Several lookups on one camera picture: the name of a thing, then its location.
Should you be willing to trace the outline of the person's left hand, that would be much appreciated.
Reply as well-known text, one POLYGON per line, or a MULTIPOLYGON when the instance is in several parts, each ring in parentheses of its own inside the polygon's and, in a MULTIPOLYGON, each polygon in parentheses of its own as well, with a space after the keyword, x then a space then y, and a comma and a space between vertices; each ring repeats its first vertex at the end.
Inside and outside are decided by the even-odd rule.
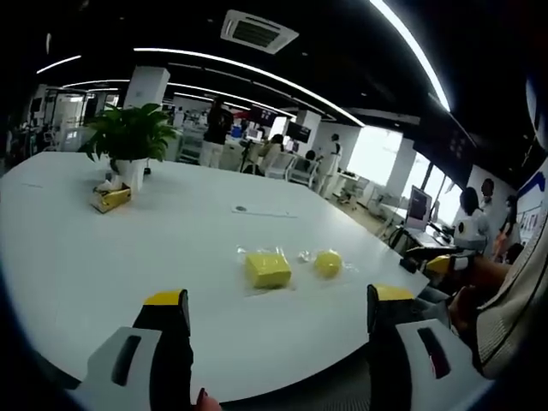
POLYGON ((219 402, 210 396, 205 388, 201 388, 198 394, 194 411, 222 411, 219 402))

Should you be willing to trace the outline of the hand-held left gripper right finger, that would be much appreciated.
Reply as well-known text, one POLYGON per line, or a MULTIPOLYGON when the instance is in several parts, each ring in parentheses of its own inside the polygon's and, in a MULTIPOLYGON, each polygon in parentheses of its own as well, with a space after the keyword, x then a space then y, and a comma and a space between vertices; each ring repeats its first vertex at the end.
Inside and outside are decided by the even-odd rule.
POLYGON ((367 286, 372 410, 469 410, 492 382, 473 352, 406 289, 367 286))

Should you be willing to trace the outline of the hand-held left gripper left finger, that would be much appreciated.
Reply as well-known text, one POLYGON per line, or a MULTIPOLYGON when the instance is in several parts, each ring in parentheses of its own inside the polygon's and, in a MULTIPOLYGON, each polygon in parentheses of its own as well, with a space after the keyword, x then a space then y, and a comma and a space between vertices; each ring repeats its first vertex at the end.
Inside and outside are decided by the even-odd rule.
POLYGON ((89 357, 73 398, 85 410, 193 409, 190 337, 185 289, 148 297, 133 324, 89 357))

